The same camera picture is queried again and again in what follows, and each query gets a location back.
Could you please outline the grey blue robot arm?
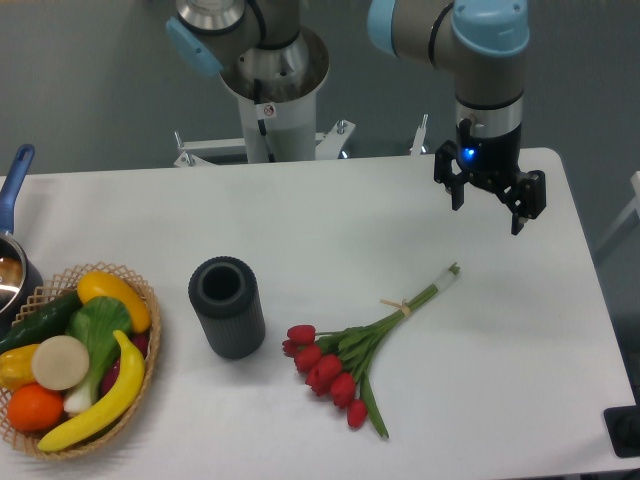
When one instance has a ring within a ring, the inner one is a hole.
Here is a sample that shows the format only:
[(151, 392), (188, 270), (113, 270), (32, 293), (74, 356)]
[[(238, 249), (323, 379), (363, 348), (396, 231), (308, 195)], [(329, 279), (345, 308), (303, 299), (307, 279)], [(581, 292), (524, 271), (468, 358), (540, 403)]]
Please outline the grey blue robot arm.
[[(179, 1), (165, 30), (197, 72), (238, 101), (248, 160), (316, 160), (316, 94), (328, 51), (296, 1)], [(546, 205), (545, 176), (518, 164), (529, 42), (523, 1), (375, 1), (373, 45), (451, 73), (456, 137), (435, 154), (434, 179), (454, 208), (473, 185), (511, 212), (513, 233)]]

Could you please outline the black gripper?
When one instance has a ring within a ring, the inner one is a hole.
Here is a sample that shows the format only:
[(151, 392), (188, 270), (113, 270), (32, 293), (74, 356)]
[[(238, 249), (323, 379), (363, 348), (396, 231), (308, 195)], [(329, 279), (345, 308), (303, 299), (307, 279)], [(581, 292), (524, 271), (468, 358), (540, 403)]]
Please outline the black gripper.
[[(511, 234), (518, 235), (525, 223), (536, 219), (546, 207), (545, 173), (520, 170), (520, 125), (490, 138), (473, 136), (472, 127), (470, 119), (463, 119), (456, 128), (457, 146), (447, 140), (436, 150), (434, 181), (449, 193), (454, 211), (464, 204), (466, 183), (486, 191), (499, 191), (499, 199), (512, 214)], [(453, 171), (454, 164), (459, 173)]]

